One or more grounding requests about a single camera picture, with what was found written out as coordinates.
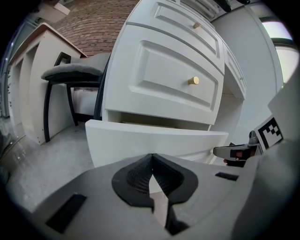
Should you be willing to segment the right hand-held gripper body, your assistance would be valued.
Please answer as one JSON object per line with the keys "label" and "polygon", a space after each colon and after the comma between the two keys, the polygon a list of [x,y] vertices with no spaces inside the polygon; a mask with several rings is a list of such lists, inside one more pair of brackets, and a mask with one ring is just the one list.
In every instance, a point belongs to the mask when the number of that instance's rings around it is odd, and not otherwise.
{"label": "right hand-held gripper body", "polygon": [[283,140],[261,158],[234,225],[236,240],[300,238],[300,70],[269,103]]}

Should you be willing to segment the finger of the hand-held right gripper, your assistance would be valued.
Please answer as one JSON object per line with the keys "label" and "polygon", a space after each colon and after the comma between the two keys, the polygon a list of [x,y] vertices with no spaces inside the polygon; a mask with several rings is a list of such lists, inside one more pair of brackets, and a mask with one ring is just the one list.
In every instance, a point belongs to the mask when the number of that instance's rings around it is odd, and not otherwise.
{"label": "finger of the hand-held right gripper", "polygon": [[259,154],[259,144],[241,144],[215,147],[213,154],[222,158],[227,166],[244,167],[246,161]]}

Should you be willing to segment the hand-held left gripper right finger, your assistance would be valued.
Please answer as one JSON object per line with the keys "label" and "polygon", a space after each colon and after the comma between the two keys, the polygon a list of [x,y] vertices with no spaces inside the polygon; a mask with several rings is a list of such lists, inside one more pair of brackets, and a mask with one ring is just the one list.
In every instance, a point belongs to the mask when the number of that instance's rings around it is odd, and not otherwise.
{"label": "hand-held left gripper right finger", "polygon": [[168,204],[165,225],[152,231],[152,239],[167,239],[195,226],[225,199],[244,171],[153,154],[152,172]]}

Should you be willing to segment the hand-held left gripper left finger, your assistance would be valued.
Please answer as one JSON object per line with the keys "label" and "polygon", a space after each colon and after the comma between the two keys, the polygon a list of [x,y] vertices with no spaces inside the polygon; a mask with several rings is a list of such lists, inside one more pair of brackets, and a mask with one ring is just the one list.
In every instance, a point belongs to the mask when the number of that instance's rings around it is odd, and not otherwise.
{"label": "hand-held left gripper left finger", "polygon": [[153,214],[150,154],[80,174],[44,199],[33,215],[67,240],[165,240]]}

